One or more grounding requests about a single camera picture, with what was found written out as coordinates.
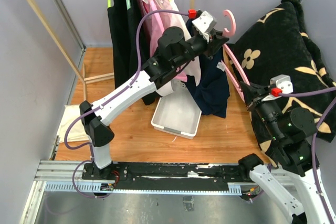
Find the pink plastic hanger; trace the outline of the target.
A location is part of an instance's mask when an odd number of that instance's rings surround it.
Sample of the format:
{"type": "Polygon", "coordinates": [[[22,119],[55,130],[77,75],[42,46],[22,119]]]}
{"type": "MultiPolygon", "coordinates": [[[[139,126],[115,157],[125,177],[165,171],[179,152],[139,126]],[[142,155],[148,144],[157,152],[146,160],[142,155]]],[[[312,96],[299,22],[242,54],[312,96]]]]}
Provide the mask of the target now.
{"type": "MultiPolygon", "coordinates": [[[[231,38],[232,36],[235,35],[235,32],[236,32],[236,21],[235,21],[234,15],[229,9],[224,10],[223,15],[224,15],[224,17],[228,17],[229,21],[230,21],[230,29],[224,28],[223,29],[223,35],[225,37],[231,38]]],[[[232,60],[234,66],[238,70],[240,76],[242,77],[243,82],[247,85],[250,85],[247,76],[245,75],[241,65],[239,64],[238,60],[234,56],[233,52],[229,49],[229,47],[226,44],[223,45],[223,48],[224,48],[225,52],[228,54],[229,59],[232,60]]],[[[235,79],[235,77],[233,76],[231,71],[228,69],[228,67],[225,67],[225,72],[228,75],[228,77],[230,78],[231,82],[233,83],[233,85],[234,85],[237,93],[239,94],[240,98],[244,102],[245,101],[244,100],[244,94],[242,92],[240,84],[237,82],[237,80],[235,79]]]]}

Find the navy blue t shirt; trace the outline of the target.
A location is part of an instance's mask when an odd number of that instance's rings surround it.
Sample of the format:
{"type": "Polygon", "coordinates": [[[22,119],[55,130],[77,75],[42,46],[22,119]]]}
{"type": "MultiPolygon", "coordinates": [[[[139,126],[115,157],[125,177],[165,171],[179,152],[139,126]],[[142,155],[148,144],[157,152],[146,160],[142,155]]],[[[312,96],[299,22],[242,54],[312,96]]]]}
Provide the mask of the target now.
{"type": "Polygon", "coordinates": [[[220,49],[212,60],[207,59],[205,55],[198,58],[201,69],[200,83],[196,85],[195,78],[188,76],[185,85],[203,115],[213,114],[225,118],[230,92],[223,50],[220,49]]]}

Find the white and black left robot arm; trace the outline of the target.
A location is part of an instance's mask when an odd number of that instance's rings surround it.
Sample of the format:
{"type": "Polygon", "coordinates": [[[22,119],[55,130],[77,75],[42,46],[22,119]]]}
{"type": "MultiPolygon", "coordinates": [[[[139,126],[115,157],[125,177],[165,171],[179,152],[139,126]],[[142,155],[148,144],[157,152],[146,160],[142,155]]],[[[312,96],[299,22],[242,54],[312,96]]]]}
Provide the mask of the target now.
{"type": "Polygon", "coordinates": [[[114,138],[109,127],[112,121],[129,106],[171,81],[182,65],[199,55],[212,58],[229,36],[227,29],[203,33],[196,30],[194,36],[186,40],[181,28],[170,27],[158,39],[154,56],[142,65],[139,72],[94,104],[87,101],[80,104],[81,121],[92,145],[96,176],[105,180],[112,175],[109,147],[114,138]]]}

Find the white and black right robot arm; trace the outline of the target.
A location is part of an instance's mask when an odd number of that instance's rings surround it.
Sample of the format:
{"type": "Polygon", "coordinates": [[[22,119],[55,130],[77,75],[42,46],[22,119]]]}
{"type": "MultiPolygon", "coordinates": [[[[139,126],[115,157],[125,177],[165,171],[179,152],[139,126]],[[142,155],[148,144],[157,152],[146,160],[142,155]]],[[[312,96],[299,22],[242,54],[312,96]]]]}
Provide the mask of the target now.
{"type": "Polygon", "coordinates": [[[321,179],[315,151],[315,141],[320,124],[335,105],[332,101],[318,122],[305,108],[295,108],[283,113],[276,100],[281,97],[299,98],[335,91],[335,87],[317,91],[294,93],[289,76],[277,76],[268,86],[241,82],[241,92],[246,108],[256,112],[270,135],[266,154],[280,164],[299,194],[296,200],[262,164],[255,154],[239,162],[251,161],[238,168],[238,177],[251,180],[277,204],[289,223],[335,223],[335,213],[321,179]]]}

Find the white t shirt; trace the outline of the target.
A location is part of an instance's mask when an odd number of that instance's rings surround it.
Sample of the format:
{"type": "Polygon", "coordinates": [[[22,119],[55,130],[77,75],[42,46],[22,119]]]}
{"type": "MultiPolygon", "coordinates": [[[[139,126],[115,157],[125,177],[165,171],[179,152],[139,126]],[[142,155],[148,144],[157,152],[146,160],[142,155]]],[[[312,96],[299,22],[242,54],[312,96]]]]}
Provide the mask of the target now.
{"type": "MultiPolygon", "coordinates": [[[[174,0],[154,0],[154,3],[156,4],[157,9],[169,9],[179,11],[174,0]]],[[[191,38],[191,35],[187,30],[186,24],[181,15],[172,13],[159,13],[159,15],[162,20],[164,29],[167,29],[171,26],[176,26],[182,29],[185,40],[191,38]]],[[[199,62],[199,57],[196,57],[180,74],[177,75],[176,79],[186,82],[188,76],[193,76],[195,79],[195,84],[196,86],[198,86],[201,80],[201,68],[199,62]]]]}

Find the pink t shirt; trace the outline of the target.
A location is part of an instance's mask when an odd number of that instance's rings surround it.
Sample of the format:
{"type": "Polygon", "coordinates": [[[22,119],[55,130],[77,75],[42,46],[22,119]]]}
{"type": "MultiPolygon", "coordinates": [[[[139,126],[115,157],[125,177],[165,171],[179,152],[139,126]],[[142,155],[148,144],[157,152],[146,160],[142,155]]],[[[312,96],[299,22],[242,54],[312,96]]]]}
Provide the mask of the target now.
{"type": "MultiPolygon", "coordinates": [[[[142,16],[145,16],[146,14],[154,10],[160,10],[157,9],[154,0],[151,0],[148,4],[138,0],[138,3],[142,16]]],[[[163,32],[165,31],[159,13],[149,16],[145,20],[143,26],[145,29],[145,34],[150,42],[150,57],[152,57],[158,47],[158,39],[163,35],[163,32]]]]}

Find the black t shirt with print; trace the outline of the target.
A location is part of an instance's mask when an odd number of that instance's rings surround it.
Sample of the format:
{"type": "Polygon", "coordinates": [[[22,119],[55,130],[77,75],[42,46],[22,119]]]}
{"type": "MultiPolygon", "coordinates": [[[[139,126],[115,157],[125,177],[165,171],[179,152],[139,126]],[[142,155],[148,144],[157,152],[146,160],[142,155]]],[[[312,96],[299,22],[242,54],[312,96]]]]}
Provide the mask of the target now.
{"type": "MultiPolygon", "coordinates": [[[[138,55],[136,50],[136,33],[139,22],[142,18],[140,8],[137,0],[130,0],[131,8],[127,10],[127,24],[128,24],[128,35],[130,42],[130,56],[129,56],[129,78],[132,77],[138,69],[138,55]]],[[[149,53],[149,43],[146,39],[144,29],[140,30],[140,55],[141,63],[145,63],[150,56],[149,53]]]]}

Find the black t shirt far left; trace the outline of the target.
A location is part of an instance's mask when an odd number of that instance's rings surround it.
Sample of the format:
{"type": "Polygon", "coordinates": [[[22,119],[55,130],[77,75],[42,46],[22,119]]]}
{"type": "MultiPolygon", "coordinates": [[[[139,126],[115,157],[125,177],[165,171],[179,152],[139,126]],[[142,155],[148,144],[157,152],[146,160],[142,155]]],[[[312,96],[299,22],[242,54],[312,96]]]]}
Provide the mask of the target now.
{"type": "Polygon", "coordinates": [[[107,12],[113,49],[114,86],[118,88],[131,77],[126,0],[113,0],[107,12]]]}

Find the black floral plush blanket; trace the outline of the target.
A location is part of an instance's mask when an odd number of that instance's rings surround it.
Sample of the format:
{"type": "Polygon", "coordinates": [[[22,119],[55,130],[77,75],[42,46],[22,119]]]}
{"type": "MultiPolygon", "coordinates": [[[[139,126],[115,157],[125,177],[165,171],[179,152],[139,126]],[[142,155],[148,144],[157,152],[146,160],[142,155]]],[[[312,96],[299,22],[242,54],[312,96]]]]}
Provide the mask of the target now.
{"type": "MultiPolygon", "coordinates": [[[[281,3],[258,19],[230,49],[244,70],[249,82],[265,86],[280,74],[290,76],[294,93],[335,87],[327,73],[318,46],[309,38],[302,6],[296,0],[281,3]]],[[[325,109],[335,98],[335,91],[302,98],[275,100],[285,113],[302,107],[309,110],[318,123],[325,109]]],[[[259,148],[277,167],[271,154],[271,136],[258,114],[250,112],[251,123],[259,148]]],[[[318,128],[317,137],[327,142],[335,138],[335,106],[318,128]]]]}

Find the white perforated plastic basket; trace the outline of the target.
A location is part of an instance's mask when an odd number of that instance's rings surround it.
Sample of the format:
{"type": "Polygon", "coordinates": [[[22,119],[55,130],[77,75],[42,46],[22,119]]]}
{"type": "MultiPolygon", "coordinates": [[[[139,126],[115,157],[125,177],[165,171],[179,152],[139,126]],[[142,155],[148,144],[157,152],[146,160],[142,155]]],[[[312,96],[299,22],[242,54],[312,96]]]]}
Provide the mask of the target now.
{"type": "Polygon", "coordinates": [[[202,112],[184,83],[173,81],[173,87],[173,93],[159,99],[151,124],[156,130],[193,139],[202,112]]]}

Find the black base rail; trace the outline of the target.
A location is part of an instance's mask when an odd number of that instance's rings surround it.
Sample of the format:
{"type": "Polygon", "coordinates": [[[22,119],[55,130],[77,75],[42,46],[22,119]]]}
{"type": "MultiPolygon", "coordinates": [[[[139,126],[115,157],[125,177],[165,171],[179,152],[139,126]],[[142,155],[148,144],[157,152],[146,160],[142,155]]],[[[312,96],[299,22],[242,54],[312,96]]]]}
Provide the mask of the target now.
{"type": "Polygon", "coordinates": [[[226,191],[230,183],[252,183],[241,165],[186,163],[114,163],[99,169],[85,164],[84,180],[108,184],[117,181],[117,189],[159,192],[226,191]]]}

